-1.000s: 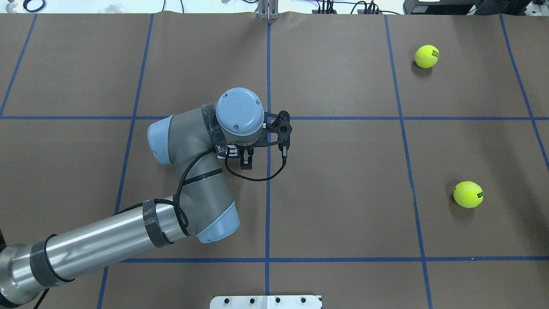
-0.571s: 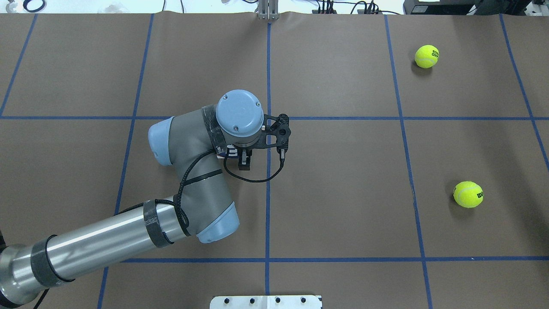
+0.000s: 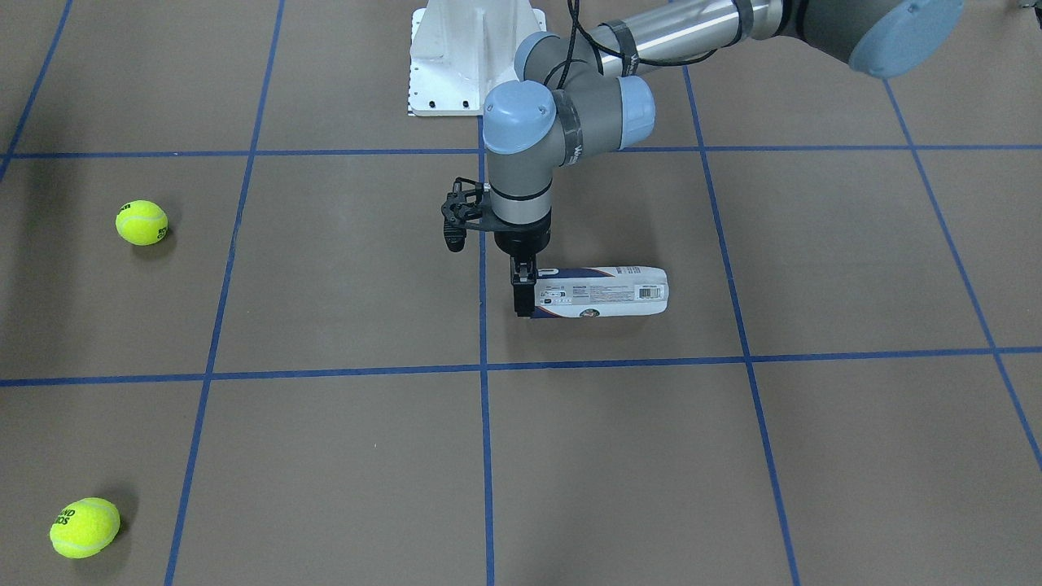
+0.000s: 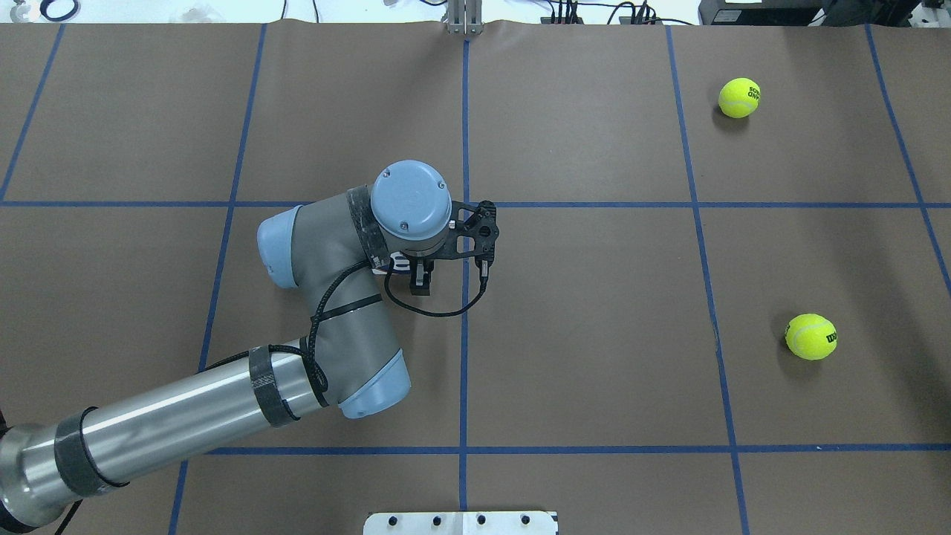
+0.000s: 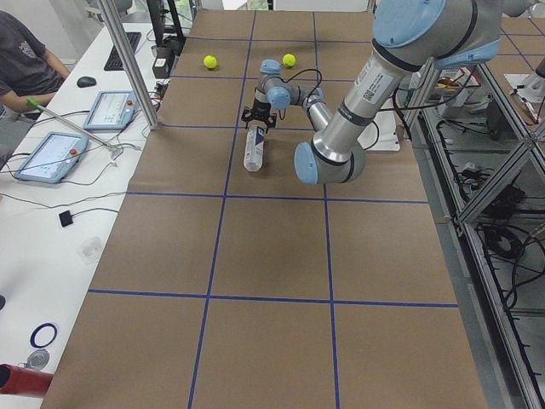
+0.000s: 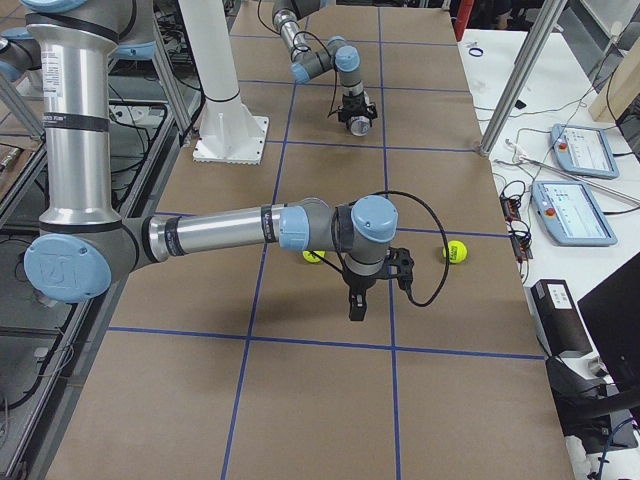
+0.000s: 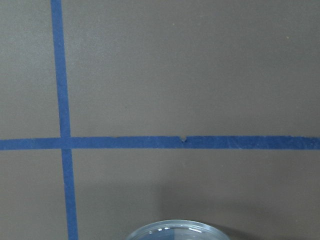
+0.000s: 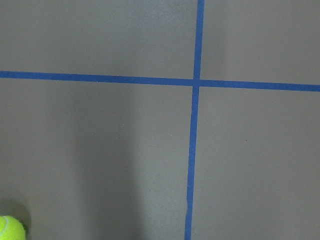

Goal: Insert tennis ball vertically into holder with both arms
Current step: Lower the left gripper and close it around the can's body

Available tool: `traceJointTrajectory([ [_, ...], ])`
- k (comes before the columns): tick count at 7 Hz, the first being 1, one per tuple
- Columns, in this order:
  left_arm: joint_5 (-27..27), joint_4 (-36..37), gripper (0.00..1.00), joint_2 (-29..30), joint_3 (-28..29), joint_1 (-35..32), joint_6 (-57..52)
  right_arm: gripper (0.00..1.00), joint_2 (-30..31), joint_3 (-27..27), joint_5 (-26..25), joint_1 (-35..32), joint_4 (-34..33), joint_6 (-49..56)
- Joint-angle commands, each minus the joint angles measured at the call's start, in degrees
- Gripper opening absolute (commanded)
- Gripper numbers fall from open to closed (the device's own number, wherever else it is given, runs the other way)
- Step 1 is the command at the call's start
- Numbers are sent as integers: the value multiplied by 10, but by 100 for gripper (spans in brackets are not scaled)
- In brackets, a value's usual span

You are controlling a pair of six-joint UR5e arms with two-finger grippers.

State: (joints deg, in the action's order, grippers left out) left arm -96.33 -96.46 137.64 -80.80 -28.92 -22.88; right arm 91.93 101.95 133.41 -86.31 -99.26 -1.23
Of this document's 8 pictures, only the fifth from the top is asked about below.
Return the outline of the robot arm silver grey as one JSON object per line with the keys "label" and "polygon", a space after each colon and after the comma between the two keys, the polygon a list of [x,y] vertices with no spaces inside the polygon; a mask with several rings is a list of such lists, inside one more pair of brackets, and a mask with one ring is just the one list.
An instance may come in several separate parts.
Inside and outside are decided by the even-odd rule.
{"label": "robot arm silver grey", "polygon": [[501,18],[518,17],[532,1],[382,1],[375,11],[372,54],[340,106],[331,112],[320,88],[291,84],[276,60],[261,63],[251,108],[242,121],[276,124],[271,109],[302,107],[315,130],[295,149],[294,165],[306,184],[345,183],[359,177],[365,153],[358,138],[400,85],[429,58],[438,69],[493,59],[500,45]]}

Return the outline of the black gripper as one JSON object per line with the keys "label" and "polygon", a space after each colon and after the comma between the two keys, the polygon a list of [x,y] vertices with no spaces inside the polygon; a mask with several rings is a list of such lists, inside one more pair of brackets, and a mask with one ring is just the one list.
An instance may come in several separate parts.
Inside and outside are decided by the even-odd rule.
{"label": "black gripper", "polygon": [[265,133],[276,127],[277,114],[270,113],[271,105],[267,101],[260,101],[257,98],[253,101],[252,108],[244,107],[241,114],[241,120],[244,122],[244,127],[248,128],[249,123],[254,120],[262,120],[265,125]]}

